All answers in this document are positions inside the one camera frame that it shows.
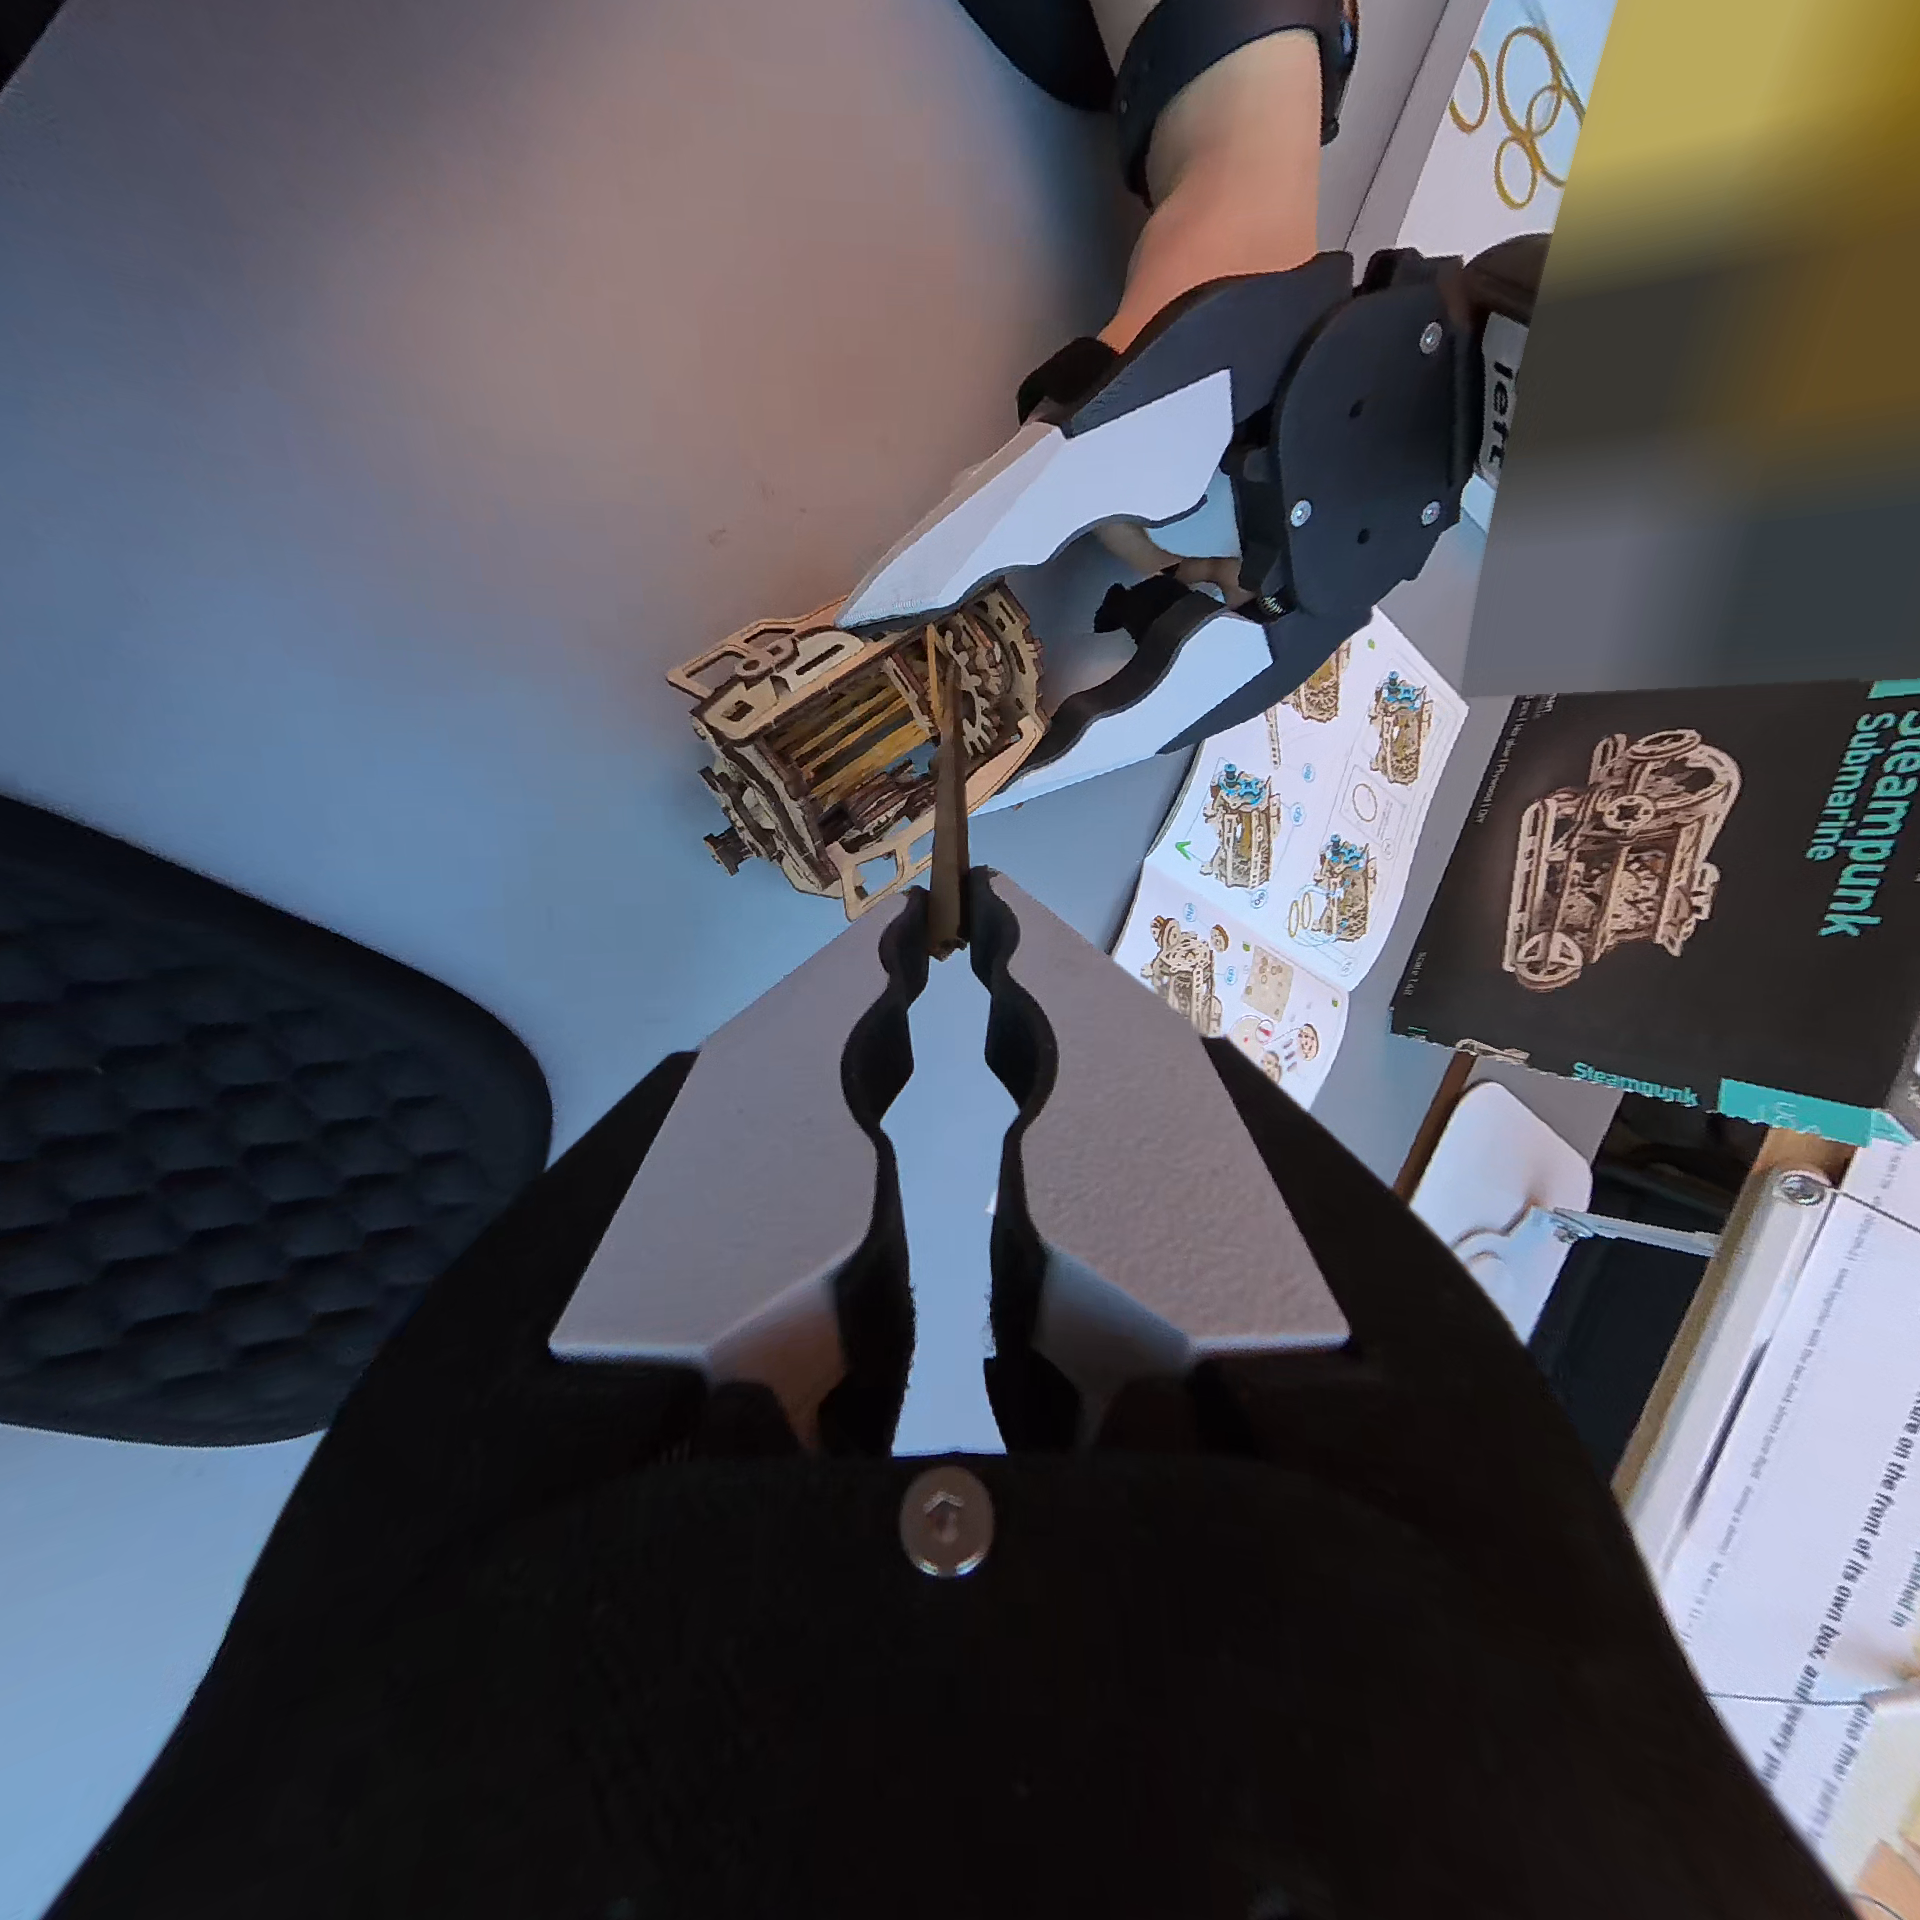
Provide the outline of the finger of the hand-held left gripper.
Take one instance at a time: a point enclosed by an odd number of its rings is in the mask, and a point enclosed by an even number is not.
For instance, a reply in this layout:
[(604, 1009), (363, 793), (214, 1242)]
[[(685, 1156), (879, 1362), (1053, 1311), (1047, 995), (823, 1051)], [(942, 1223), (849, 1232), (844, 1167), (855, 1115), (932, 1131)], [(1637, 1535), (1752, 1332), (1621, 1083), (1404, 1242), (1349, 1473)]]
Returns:
[(1309, 330), (1353, 296), (1353, 259), (1214, 279), (1166, 305), (1084, 399), (1044, 402), (853, 591), (846, 632), (945, 613), (1102, 522), (1192, 512), (1236, 426), (1265, 408)]
[(1113, 586), (1041, 671), (1044, 735), (1022, 773), (977, 812), (1149, 761), (1272, 706), (1326, 661), (1326, 620), (1261, 625), (1214, 592), (1158, 573)]

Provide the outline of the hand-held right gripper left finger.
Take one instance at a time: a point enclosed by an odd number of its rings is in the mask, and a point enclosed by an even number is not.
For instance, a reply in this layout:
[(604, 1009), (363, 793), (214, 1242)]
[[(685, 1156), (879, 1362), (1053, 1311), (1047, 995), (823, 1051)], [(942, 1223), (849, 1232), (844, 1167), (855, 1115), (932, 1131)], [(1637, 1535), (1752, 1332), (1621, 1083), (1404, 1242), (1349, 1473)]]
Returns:
[(903, 908), (878, 906), (709, 1036), (548, 1338), (557, 1361), (766, 1385), (803, 1444), (821, 1441), (849, 1367), (832, 1281), (878, 1180), (840, 1064)]

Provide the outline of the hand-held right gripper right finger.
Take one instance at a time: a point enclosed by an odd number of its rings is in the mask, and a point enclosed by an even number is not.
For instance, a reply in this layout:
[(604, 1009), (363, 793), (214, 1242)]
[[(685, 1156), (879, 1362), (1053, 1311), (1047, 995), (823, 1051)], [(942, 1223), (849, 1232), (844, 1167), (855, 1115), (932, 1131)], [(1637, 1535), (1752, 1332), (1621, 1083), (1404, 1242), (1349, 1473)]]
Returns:
[(1014, 1101), (984, 1379), (1008, 1450), (1088, 1444), (1199, 1361), (1332, 1352), (1349, 1322), (1185, 1017), (975, 871), (984, 1061)]

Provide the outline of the thin wooden model part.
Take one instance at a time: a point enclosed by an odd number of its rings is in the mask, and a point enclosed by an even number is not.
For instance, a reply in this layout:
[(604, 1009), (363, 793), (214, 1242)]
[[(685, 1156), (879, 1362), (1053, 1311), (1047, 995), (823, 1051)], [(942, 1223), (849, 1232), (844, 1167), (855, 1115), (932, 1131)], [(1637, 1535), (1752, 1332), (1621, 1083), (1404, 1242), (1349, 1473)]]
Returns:
[(928, 681), (937, 689), (939, 752), (928, 869), (925, 951), (942, 962), (968, 947), (968, 767), (964, 741), (964, 658), (928, 636)]

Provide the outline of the wooden mechanical model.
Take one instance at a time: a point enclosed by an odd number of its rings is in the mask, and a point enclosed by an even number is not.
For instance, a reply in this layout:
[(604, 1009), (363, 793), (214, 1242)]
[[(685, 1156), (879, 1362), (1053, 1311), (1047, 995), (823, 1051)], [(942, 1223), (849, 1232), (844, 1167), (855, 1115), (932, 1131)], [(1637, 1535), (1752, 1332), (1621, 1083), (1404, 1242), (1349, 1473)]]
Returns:
[(671, 667), (728, 819), (707, 836), (728, 871), (780, 866), (847, 920), (924, 875), (937, 823), (939, 743), (961, 743), (967, 810), (1012, 783), (1040, 746), (1041, 647), (996, 584), (932, 620), (869, 636), (821, 608), (763, 620)]

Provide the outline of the black model kit box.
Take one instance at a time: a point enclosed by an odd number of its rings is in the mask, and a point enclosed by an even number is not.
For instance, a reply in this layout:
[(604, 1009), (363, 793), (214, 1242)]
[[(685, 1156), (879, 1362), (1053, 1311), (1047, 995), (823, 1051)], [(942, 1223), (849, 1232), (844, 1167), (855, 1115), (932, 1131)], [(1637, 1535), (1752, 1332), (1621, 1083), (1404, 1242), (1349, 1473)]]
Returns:
[(1392, 1028), (1916, 1138), (1917, 681), (1517, 697)]

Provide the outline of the person's left hand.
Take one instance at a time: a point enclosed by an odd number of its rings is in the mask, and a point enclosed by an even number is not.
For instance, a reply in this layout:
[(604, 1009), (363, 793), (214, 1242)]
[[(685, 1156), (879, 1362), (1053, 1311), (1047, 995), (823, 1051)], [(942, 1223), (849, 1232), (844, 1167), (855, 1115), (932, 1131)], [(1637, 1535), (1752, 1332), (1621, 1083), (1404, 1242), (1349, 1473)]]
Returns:
[(1176, 296), (1304, 265), (1316, 252), (1321, 152), (1316, 116), (1163, 114), (1148, 148), (1149, 212), (1095, 339), (1120, 353)]

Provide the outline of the illustrated instruction booklet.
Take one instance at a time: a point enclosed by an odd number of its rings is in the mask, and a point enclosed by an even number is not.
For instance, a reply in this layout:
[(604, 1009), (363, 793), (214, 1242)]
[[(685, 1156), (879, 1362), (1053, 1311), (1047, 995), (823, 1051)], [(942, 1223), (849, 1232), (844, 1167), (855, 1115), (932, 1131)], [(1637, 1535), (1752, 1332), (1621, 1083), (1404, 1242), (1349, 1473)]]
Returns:
[(1384, 613), (1198, 748), (1116, 964), (1309, 1107), (1401, 911), (1467, 705)]

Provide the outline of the white cardboard tray box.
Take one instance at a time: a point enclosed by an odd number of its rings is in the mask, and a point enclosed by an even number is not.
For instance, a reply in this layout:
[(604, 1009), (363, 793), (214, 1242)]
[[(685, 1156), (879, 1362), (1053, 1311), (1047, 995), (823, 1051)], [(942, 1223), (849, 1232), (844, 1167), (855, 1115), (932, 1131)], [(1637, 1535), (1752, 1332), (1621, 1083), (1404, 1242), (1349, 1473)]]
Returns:
[(1476, 37), (1540, 17), (1588, 107), (1613, 11), (1611, 2), (1446, 4), (1350, 232), (1355, 261), (1380, 249), (1475, 256), (1519, 234), (1547, 234), (1564, 189), (1525, 212), (1503, 209), (1489, 181), (1493, 139), (1456, 133), (1448, 100)]

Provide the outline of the white rounded stand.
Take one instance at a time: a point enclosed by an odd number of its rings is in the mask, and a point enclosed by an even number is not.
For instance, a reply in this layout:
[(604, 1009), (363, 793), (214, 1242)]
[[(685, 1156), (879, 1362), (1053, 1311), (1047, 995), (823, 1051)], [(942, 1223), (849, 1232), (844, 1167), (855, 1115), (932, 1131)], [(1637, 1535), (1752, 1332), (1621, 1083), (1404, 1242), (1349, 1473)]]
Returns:
[(1499, 1083), (1467, 1088), (1409, 1207), (1452, 1251), (1519, 1339), (1535, 1330), (1577, 1234), (1592, 1170)]

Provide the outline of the group of yellow rubber bands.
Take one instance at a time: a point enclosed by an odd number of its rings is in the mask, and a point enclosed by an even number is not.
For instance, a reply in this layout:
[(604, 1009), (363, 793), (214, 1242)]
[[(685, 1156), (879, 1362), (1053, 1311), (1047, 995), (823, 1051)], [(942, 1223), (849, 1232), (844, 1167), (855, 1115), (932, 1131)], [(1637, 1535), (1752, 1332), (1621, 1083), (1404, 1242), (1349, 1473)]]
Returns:
[(1476, 37), (1446, 109), (1456, 133), (1493, 139), (1493, 189), (1513, 212), (1567, 186), (1584, 116), (1575, 74), (1540, 17)]

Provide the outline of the black mesh chair seat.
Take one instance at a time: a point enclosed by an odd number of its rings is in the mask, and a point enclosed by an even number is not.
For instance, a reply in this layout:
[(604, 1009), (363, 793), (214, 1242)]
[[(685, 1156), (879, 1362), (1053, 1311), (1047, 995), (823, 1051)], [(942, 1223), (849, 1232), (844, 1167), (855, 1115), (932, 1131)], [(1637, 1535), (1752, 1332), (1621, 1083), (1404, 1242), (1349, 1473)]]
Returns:
[(325, 1428), (547, 1167), (527, 1047), (389, 955), (1, 803), (1, 1419)]

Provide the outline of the printed paper sheet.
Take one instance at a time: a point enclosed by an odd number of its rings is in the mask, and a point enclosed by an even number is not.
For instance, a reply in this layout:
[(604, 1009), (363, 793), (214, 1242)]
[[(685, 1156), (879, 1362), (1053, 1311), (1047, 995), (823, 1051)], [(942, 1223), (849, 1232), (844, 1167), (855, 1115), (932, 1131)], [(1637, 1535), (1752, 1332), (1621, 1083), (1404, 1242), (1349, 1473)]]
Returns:
[(1861, 1915), (1917, 1903), (1917, 1167), (1855, 1152), (1659, 1589), (1693, 1679)]

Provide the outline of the silver metal bracket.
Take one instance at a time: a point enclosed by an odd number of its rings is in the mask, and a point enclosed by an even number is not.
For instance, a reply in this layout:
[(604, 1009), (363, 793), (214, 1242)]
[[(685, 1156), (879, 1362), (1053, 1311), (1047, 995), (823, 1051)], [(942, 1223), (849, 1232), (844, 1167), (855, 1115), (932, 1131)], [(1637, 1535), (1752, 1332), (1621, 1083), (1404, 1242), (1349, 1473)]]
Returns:
[(1547, 1210), (1547, 1218), (1551, 1231), (1564, 1242), (1588, 1242), (1588, 1240), (1605, 1240), (1605, 1242), (1629, 1242), (1639, 1245), (1647, 1245), (1654, 1251), (1678, 1252), (1686, 1257), (1713, 1257), (1719, 1251), (1719, 1234), (1713, 1232), (1686, 1232), (1672, 1231), (1663, 1225), (1653, 1225), (1645, 1221), (1632, 1221), (1623, 1217), (1603, 1217), (1592, 1211), (1580, 1211), (1571, 1207), (1551, 1207)]

